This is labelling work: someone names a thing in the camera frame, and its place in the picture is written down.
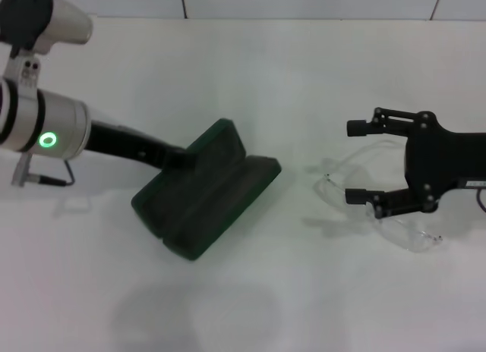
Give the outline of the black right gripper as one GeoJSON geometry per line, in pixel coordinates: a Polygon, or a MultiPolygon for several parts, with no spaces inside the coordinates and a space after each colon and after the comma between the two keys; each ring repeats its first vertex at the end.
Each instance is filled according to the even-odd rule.
{"type": "Polygon", "coordinates": [[[348,137],[390,134],[407,137],[405,176],[409,189],[345,189],[349,205],[370,203],[376,219],[437,210],[451,190],[485,189],[485,133],[458,133],[444,128],[432,112],[375,108],[373,117],[347,121],[348,137]]]}

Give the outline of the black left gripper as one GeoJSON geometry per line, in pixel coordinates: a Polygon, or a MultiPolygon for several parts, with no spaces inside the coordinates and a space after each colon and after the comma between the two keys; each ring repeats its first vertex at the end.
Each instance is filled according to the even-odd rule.
{"type": "Polygon", "coordinates": [[[86,151],[130,159],[154,168],[194,169],[197,153],[169,145],[155,137],[121,125],[93,121],[86,151]]]}

